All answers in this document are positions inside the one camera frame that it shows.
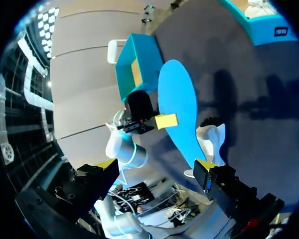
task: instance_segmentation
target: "beige wall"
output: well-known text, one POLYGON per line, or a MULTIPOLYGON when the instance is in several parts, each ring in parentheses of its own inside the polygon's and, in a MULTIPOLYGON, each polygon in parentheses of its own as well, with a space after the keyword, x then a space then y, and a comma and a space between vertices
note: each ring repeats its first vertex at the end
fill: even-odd
POLYGON ((76 168, 106 160, 107 127, 76 133, 103 125, 124 109, 114 65, 107 62, 107 45, 140 32, 144 4, 80 0, 59 9, 50 63, 54 127, 60 147, 76 168))

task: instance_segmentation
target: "wire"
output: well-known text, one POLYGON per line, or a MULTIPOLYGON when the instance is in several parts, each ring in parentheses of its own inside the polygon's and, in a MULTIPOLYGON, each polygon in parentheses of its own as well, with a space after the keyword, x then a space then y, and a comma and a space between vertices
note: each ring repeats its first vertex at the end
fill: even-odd
POLYGON ((165 201, 167 201, 168 199, 170 199, 172 196, 175 196, 177 193, 178 193, 178 192, 175 192, 174 194, 170 195, 168 198, 166 198, 166 199, 164 199, 163 201, 161 201, 160 203, 156 204, 154 207, 152 207, 152 208, 146 210, 145 212, 139 214, 139 216, 141 216, 141 215, 143 215, 144 213, 147 213, 148 211, 150 211, 150 210, 152 210, 152 209, 158 207, 160 204, 164 203, 165 201))
POLYGON ((184 210, 184 211, 182 211, 182 212, 180 212, 180 213, 179 213, 179 212, 176 212, 176 215, 175 215, 174 217, 172 217, 171 219, 167 220, 166 222, 160 223, 160 224, 158 224, 158 225, 156 225, 156 226, 154 226, 154 227, 159 227, 159 226, 161 226, 161 225, 163 225, 163 224, 165 224, 165 223, 168 223, 168 222, 170 222, 171 220, 177 218, 178 216, 182 216, 181 213, 183 213, 183 212, 187 212, 187 214, 186 214, 186 216, 185 216, 185 218, 186 218, 186 217, 188 216, 188 214, 190 214, 191 209, 186 209, 186 210, 184 210))
POLYGON ((111 193, 112 193, 115 197, 118 197, 118 198, 121 199, 123 202, 125 202, 125 203, 131 208, 133 214, 134 214, 134 215, 137 215, 137 214, 135 213, 134 208, 132 207, 132 205, 131 205, 127 200, 125 200, 125 199, 122 198, 121 196, 117 195, 116 193, 113 193, 113 192, 111 192, 111 193))

